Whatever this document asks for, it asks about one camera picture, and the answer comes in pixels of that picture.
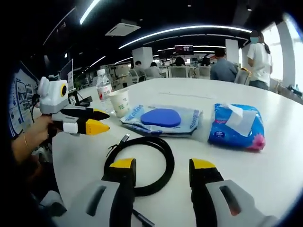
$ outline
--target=paper cup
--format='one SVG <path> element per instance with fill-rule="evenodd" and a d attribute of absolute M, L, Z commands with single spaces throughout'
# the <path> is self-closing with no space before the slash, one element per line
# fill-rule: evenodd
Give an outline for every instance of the paper cup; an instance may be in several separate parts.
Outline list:
<path fill-rule="evenodd" d="M 108 94 L 117 117 L 125 116 L 130 107 L 128 102 L 128 89 L 121 89 Z"/>

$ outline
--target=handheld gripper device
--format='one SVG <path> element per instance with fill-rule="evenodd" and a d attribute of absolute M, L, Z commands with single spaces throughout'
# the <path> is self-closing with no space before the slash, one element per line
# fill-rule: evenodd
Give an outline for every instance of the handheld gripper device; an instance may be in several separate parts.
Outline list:
<path fill-rule="evenodd" d="M 97 135 L 109 130 L 100 120 L 109 118 L 102 110 L 74 106 L 68 102 L 66 80 L 49 81 L 42 77 L 38 87 L 40 111 L 51 114 L 55 126 L 71 134 Z"/>

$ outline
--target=ceiling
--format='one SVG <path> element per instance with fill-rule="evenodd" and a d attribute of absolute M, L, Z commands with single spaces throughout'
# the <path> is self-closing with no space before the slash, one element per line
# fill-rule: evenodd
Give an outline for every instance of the ceiling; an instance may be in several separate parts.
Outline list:
<path fill-rule="evenodd" d="M 27 4 L 29 10 L 26 11 L 24 20 L 19 23 L 20 50 L 22 59 L 32 71 L 41 73 L 36 70 L 35 59 L 43 55 L 50 56 L 50 61 L 67 61 L 64 55 L 68 53 L 69 57 L 74 59 L 74 68 L 83 69 L 106 56 L 91 67 L 93 70 L 100 65 L 131 57 L 131 50 L 141 46 L 152 47 L 154 54 L 157 54 L 159 49 L 180 44 L 224 46 L 226 37 L 217 35 L 245 39 L 249 39 L 250 35 L 219 28 L 186 29 L 156 35 L 118 49 L 139 37 L 181 26 L 223 25 L 249 30 L 264 29 L 273 21 L 280 20 L 283 13 L 280 0 L 100 0 L 80 25 L 79 20 L 92 1 L 53 0 L 48 4 L 39 1 L 40 3 L 35 2 L 35 7 Z M 252 8 L 251 12 L 247 11 L 247 4 Z M 51 35 L 43 45 L 53 28 L 74 7 L 75 10 L 66 18 L 67 32 L 63 27 L 61 36 L 54 38 Z M 105 36 L 121 19 L 133 21 L 141 28 L 127 36 Z M 243 39 L 235 39 L 239 41 L 239 46 L 246 42 Z M 194 50 L 213 51 L 214 48 Z"/>

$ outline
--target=blue silicone pad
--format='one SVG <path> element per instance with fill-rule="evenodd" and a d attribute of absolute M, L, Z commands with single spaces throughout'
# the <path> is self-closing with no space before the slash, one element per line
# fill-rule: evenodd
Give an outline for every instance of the blue silicone pad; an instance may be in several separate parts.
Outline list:
<path fill-rule="evenodd" d="M 181 118 L 178 112 L 172 109 L 154 109 L 143 114 L 141 122 L 143 124 L 172 128 L 180 125 Z"/>

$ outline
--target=white table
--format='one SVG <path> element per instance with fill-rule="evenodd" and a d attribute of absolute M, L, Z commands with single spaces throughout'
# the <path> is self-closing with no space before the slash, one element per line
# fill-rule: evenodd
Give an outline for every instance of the white table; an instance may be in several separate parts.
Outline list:
<path fill-rule="evenodd" d="M 81 91 L 92 95 L 95 88 Z M 152 79 L 129 87 L 130 104 L 179 105 L 204 111 L 203 128 L 191 139 L 164 138 L 175 157 L 169 183 L 158 193 L 136 198 L 134 207 L 158 227 L 195 226 L 190 200 L 188 163 L 190 158 L 213 162 L 224 179 L 231 179 L 255 198 L 256 207 L 266 215 L 281 218 L 293 205 L 303 187 L 303 105 L 255 87 L 206 79 Z M 252 105 L 261 112 L 266 146 L 260 153 L 218 148 L 207 143 L 215 103 Z M 115 117 L 104 120 L 110 130 L 97 136 L 65 133 L 53 140 L 53 164 L 58 187 L 69 208 L 72 198 L 86 184 L 101 179 L 108 147 L 126 133 Z M 137 186 L 157 180 L 164 172 L 162 154 L 147 146 L 125 149 L 118 158 L 137 159 Z M 133 220 L 134 226 L 140 226 Z"/>

